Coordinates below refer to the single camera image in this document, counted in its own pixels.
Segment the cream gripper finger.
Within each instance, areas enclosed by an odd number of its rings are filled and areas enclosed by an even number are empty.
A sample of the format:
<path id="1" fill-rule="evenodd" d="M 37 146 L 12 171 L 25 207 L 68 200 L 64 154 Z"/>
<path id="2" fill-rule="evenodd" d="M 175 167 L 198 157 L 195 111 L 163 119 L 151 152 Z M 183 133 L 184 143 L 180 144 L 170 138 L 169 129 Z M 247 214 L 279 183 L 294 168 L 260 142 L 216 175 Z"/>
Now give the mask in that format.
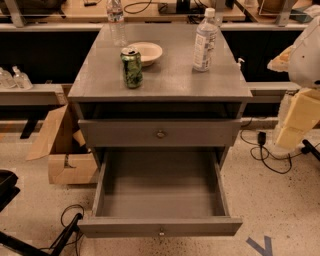
<path id="1" fill-rule="evenodd" d="M 320 121 L 320 90 L 304 88 L 286 93 L 280 103 L 274 144 L 282 150 L 294 150 L 304 136 Z"/>
<path id="2" fill-rule="evenodd" d="M 293 46 L 287 47 L 267 64 L 267 68 L 275 72 L 288 72 Z"/>

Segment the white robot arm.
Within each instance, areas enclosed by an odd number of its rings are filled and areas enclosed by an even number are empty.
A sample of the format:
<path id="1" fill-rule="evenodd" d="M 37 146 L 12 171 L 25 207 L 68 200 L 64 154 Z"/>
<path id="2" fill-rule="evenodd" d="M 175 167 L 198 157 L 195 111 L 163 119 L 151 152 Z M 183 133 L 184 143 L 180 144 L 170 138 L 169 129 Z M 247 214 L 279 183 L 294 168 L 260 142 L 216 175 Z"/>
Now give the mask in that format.
<path id="1" fill-rule="evenodd" d="M 267 68 L 287 72 L 289 80 L 301 87 L 282 99 L 273 137 L 277 151 L 292 152 L 320 121 L 320 17 L 315 17 Z"/>

